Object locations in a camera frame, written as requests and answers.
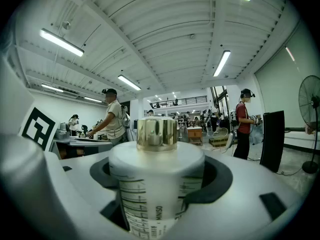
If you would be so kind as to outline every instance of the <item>chair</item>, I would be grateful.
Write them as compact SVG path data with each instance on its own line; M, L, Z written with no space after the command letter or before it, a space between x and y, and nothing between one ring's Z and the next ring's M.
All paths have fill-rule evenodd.
M221 151L221 145L223 145L224 143L224 139L226 138L226 136L228 135L228 129L227 128L218 128L214 133L213 133L213 142L215 143L215 145L219 145L220 151Z

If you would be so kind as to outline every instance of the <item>white ceiling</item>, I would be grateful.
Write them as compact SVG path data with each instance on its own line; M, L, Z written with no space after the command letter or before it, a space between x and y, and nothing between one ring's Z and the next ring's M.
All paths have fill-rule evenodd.
M297 23L287 0L211 3L210 22L210 0L29 0L16 21L20 64L32 88L52 83L100 99L102 89L115 88L127 101L235 84L239 75L263 65ZM61 28L65 21L70 30ZM42 28L84 55L40 37ZM224 50L231 55L213 77ZM141 91L120 81L120 74Z

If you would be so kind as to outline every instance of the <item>gold lid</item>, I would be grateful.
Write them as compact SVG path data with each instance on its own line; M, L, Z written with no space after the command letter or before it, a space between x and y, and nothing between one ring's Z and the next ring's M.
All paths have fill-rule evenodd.
M138 120L136 147L146 151L177 149L177 121L158 116Z

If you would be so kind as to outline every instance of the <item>man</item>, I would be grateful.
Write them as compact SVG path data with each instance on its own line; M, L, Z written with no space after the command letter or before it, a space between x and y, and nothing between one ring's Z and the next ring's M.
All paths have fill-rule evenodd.
M191 122L191 125L194 127L201 127L201 121L198 119L198 117L196 116L194 118L194 120Z
M92 131L88 132L91 137L95 133L105 132L113 146L126 142L126 131L122 124L122 109L117 101L117 91L108 89L105 93L105 102L108 104L106 109L105 119Z
M236 131L238 144L234 152L234 157L247 160L249 154L249 135L250 125L255 123L255 120L249 119L247 108L245 103L251 102L251 91L249 89L243 89L241 91L241 101L235 107L236 120L238 122L238 130Z
M220 119L218 115L218 105L214 105L212 111L210 112L210 121L212 126L212 131L215 132L217 130L217 121Z

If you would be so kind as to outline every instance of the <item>workbench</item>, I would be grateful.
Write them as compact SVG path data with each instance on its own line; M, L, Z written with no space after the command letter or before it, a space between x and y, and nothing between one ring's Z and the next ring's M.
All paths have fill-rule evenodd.
M64 159L65 155L60 154L57 143L74 147L74 148L83 148L83 155L90 155L109 151L112 149L113 144L110 141L106 140L94 140L88 138L78 138L76 136L70 136L67 139L53 139L50 151L55 153L59 160Z
M191 144L203 144L202 142L202 127L188 127L188 142Z

